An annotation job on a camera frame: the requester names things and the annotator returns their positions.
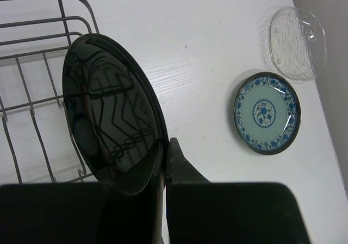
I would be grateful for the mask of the blue floral plate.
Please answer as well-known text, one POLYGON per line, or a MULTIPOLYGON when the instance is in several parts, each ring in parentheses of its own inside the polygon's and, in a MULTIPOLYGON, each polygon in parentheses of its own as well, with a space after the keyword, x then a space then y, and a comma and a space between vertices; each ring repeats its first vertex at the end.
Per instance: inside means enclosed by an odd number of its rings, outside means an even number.
POLYGON ((275 155, 286 150, 299 132, 300 101, 284 78, 259 72, 239 87, 233 117, 238 135, 250 149, 275 155))

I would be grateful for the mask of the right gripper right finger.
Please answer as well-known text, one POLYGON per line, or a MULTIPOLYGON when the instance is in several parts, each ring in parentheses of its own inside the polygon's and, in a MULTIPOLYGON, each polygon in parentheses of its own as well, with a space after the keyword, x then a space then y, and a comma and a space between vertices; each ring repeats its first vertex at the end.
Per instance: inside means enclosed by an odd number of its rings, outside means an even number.
POLYGON ((290 189, 281 183, 212 183, 171 138, 166 163, 171 243, 310 243, 290 189))

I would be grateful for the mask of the black plate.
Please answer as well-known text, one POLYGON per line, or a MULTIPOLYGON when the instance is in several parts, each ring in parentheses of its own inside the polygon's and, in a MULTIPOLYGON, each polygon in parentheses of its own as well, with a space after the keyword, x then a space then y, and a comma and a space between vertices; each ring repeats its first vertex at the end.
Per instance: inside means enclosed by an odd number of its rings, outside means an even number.
POLYGON ((139 64, 113 39, 85 34, 67 51, 62 82, 69 129, 95 178, 141 192, 160 172, 169 138, 139 64))

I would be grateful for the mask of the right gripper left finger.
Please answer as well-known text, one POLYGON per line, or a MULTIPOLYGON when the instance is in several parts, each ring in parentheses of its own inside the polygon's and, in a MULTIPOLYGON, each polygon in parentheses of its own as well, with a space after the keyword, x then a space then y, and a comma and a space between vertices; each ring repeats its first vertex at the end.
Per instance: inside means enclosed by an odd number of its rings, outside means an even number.
POLYGON ((113 182, 1 186, 1 243, 152 243, 163 144, 113 182))

